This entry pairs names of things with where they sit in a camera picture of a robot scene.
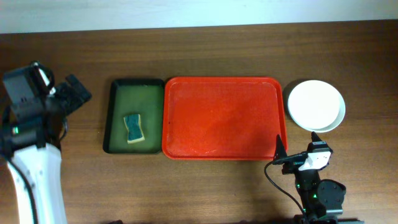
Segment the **green tray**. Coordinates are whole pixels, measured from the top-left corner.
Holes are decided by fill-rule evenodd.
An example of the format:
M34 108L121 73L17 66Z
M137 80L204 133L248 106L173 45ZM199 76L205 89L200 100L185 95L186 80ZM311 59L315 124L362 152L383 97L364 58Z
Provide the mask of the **green tray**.
M119 79L112 82L103 149L107 153L156 154L162 150L164 82L161 79ZM127 143L123 117L141 115L145 140Z

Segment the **white wall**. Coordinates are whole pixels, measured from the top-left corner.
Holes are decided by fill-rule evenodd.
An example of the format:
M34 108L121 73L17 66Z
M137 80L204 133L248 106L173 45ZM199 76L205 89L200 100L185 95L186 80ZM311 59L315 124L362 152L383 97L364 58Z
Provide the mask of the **white wall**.
M0 33L397 18L398 0L0 0Z

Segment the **wooden table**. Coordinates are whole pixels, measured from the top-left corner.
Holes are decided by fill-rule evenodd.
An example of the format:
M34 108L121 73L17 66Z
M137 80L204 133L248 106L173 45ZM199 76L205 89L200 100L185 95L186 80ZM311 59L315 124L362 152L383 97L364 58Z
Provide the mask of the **wooden table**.
M61 182L69 223L234 223L292 217L297 206L265 178L266 162L173 161L102 150L109 88L122 77L270 76L334 85L346 117L321 134L334 149L321 177L347 187L342 217L398 222L398 21L0 35L0 72L40 60L62 82L74 73L93 99L68 119ZM287 117L289 153L310 133ZM298 197L294 177L271 177ZM17 223L0 167L0 220Z

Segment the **teal sponge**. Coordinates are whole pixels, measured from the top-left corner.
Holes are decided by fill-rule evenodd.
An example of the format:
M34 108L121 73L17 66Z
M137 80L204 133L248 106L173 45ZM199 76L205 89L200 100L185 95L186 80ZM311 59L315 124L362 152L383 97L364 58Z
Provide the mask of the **teal sponge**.
M132 144L145 140L144 133L141 128L141 116L132 114L123 118L127 128L127 143Z

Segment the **white plate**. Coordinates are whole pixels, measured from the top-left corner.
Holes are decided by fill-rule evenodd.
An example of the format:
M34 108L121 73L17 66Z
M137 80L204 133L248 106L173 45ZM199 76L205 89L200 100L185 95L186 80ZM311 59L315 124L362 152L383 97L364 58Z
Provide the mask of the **white plate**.
M324 133L335 129L344 118L344 99L329 83L318 80L298 84L290 93L287 107L303 129Z

